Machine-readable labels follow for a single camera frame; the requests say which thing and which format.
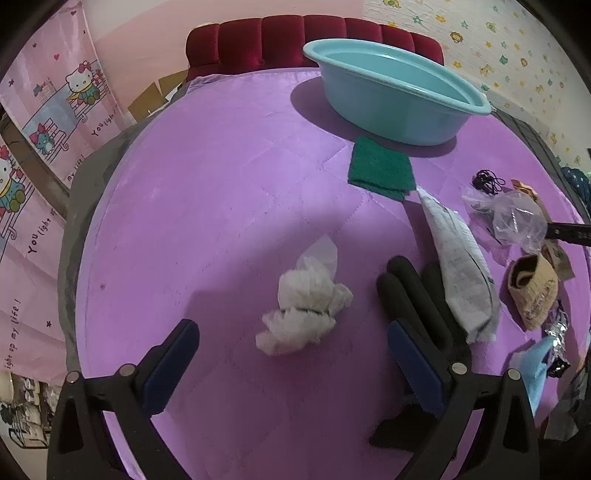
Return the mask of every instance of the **clear plastic bag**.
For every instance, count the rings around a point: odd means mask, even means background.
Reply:
[[[548,230],[540,207],[519,190],[487,195],[476,189],[462,193],[466,206],[491,228],[503,245],[517,244],[529,254],[539,254]]]

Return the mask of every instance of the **foil wrapper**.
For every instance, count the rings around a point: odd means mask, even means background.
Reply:
[[[554,337],[554,345],[548,353],[548,373],[549,377],[560,378],[570,367],[566,359],[566,346],[564,338],[569,329],[569,317],[566,315],[562,302],[557,300],[544,324],[544,332],[548,336]]]

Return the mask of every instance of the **red upholstered headboard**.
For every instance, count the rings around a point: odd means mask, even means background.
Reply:
[[[359,18],[277,15],[195,28],[187,39],[187,80],[212,73],[238,74],[283,67],[316,67],[302,53],[319,38],[358,38],[404,48],[443,65],[441,45],[430,37]]]

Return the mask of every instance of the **metal screw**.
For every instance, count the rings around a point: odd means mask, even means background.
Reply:
[[[507,375],[509,375],[509,378],[512,380],[519,380],[521,378],[519,370],[516,370],[515,368],[510,368]]]
[[[66,375],[66,381],[68,383],[75,383],[80,378],[80,372],[70,372]]]
[[[135,372],[135,365],[134,364],[125,364],[119,369],[119,375],[122,377],[128,377],[133,375]]]
[[[466,365],[460,362],[456,362],[452,365],[452,370],[458,375],[465,375],[468,372]]]

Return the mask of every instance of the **cardboard box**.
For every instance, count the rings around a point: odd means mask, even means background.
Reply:
[[[139,97],[131,102],[131,105],[128,106],[128,110],[139,122],[152,112],[166,105],[166,103],[166,98],[162,96],[162,93],[160,93],[156,84],[153,83],[146,88]]]
[[[143,120],[166,105],[168,100],[165,97],[174,91],[179,84],[183,83],[185,78],[187,78],[187,70],[162,77],[158,80],[158,84],[154,82],[131,102],[131,105],[128,106],[129,112],[136,121]]]
[[[172,92],[179,84],[185,81],[187,78],[188,70],[183,70],[182,72],[173,73],[172,75],[168,75],[166,77],[162,77],[158,84],[160,85],[160,92],[162,92],[163,96],[167,96],[170,92]]]

